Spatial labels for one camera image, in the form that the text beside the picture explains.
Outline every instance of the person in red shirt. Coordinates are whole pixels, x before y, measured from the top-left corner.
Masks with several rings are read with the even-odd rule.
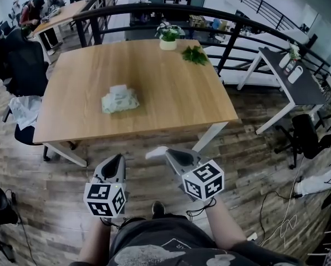
[[[20,17],[21,27],[28,26],[31,30],[35,30],[40,24],[40,13],[43,9],[43,5],[44,0],[30,0],[25,3],[22,8]],[[48,54],[54,54],[55,51],[53,50],[53,48],[61,44],[61,42],[58,42],[54,29],[48,29],[39,35]]]

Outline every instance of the table top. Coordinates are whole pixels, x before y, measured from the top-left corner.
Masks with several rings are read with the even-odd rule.
[[[238,119],[210,62],[196,65],[181,53],[196,40],[163,51],[159,40],[133,40],[62,53],[45,91],[35,143],[181,129]],[[103,114],[111,86],[135,90],[136,109]]]
[[[76,14],[78,14],[85,5],[86,5],[86,0],[81,0],[61,7],[60,8],[61,13],[59,15],[52,17],[48,23],[40,24],[33,31],[33,34],[35,35],[41,33],[51,27],[55,27],[56,25],[72,20],[73,17]]]
[[[277,76],[281,79],[296,105],[325,104],[323,93],[313,79],[312,73],[302,62],[296,62],[296,66],[302,66],[303,73],[291,84],[288,81],[288,76],[283,73],[283,69],[278,65],[283,55],[267,48],[259,48],[259,50],[265,61],[270,63]]]

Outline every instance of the white cable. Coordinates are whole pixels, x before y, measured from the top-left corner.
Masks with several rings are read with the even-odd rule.
[[[286,209],[285,216],[284,216],[284,218],[283,218],[283,220],[282,220],[282,223],[281,223],[281,224],[275,229],[275,231],[272,233],[272,235],[271,235],[269,238],[265,239],[265,241],[262,242],[261,246],[264,246],[265,242],[268,241],[269,239],[271,239],[271,238],[275,235],[276,231],[277,231],[278,229],[280,229],[280,237],[283,238],[283,245],[284,245],[284,248],[286,248],[286,239],[285,239],[285,235],[286,235],[287,229],[288,229],[288,227],[290,227],[291,229],[294,229],[295,226],[296,226],[296,224],[297,224],[297,215],[296,215],[296,214],[293,215],[291,219],[286,219],[286,217],[287,217],[287,213],[288,213],[289,205],[290,205],[290,203],[291,203],[291,198],[292,198],[292,193],[293,193],[293,189],[294,189],[294,184],[295,184],[295,182],[296,182],[296,179],[297,179],[297,177],[298,177],[299,171],[300,171],[300,169],[301,169],[301,166],[302,166],[303,160],[304,160],[304,157],[302,157],[301,164],[299,165],[299,168],[298,168],[298,171],[297,171],[297,173],[296,173],[296,176],[294,177],[293,184],[292,184],[292,189],[291,189],[291,193],[290,193],[290,195],[289,195],[288,206],[287,206],[287,209]],[[284,225],[286,225],[286,228],[284,229],[284,232],[282,232],[282,227],[283,227]]]

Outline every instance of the green leaf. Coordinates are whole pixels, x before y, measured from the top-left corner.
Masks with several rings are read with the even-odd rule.
[[[192,49],[188,46],[184,52],[182,52],[182,58],[195,64],[206,65],[208,62],[207,57],[203,52],[200,52],[200,49],[201,47],[198,46],[194,46]]]

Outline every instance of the white vase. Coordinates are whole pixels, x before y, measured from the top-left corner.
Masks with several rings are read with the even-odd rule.
[[[287,53],[280,61],[278,64],[281,68],[284,68],[290,60],[289,53]]]
[[[177,42],[176,40],[173,42],[166,42],[164,40],[160,40],[160,48],[162,50],[175,50],[177,47]]]

